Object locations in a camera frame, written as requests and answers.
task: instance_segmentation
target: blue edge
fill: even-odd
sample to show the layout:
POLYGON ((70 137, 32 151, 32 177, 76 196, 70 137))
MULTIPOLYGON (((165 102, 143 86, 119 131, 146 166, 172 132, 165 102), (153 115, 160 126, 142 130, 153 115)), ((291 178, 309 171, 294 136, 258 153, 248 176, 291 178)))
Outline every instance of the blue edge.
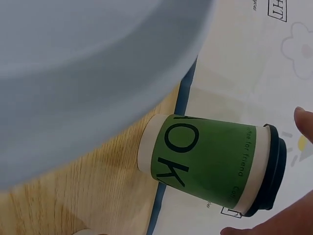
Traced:
MULTIPOLYGON (((194 78, 197 60, 193 63, 190 70, 187 72, 185 77, 182 79, 179 87, 179 93, 177 96, 177 102, 175 107, 175 114, 184 115, 187 107, 187 102, 189 98, 190 86, 194 78)), ((161 211, 162 199, 165 193, 166 185, 159 183, 156 191, 156 198, 152 208, 152 214, 147 230, 147 235, 152 235, 156 224, 157 218, 161 211)))

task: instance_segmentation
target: paper cup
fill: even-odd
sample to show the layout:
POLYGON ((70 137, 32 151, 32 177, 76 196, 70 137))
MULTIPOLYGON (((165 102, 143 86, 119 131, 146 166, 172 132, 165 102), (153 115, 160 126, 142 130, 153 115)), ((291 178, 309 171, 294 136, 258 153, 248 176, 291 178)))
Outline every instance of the paper cup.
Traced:
POLYGON ((271 125, 155 115, 142 135, 139 170, 181 191, 252 216, 270 210, 286 166, 271 125))

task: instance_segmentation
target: white plastic object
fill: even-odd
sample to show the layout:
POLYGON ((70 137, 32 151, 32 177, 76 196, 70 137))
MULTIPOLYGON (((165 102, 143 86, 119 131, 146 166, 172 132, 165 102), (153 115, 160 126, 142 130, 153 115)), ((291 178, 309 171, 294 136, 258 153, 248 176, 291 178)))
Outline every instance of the white plastic object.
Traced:
POLYGON ((215 0, 3 0, 0 189, 68 163, 186 74, 215 0))

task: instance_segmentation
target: printed flower outline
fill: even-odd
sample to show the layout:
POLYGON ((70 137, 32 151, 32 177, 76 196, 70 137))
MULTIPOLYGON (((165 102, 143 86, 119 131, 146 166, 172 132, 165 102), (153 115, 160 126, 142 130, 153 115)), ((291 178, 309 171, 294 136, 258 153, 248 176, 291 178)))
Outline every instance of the printed flower outline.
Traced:
POLYGON ((308 80, 313 77, 313 32, 301 22, 293 23, 291 36, 281 45, 282 54, 292 60, 297 77, 308 80))

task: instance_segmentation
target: wooden table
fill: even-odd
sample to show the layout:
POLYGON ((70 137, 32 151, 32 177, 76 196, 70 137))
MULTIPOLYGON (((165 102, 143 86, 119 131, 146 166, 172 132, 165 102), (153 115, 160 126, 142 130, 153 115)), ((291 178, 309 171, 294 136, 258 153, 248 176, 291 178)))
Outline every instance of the wooden table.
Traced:
POLYGON ((0 193, 0 235, 145 235, 157 182, 137 169, 153 114, 174 112, 178 87, 143 119, 77 161, 0 193))

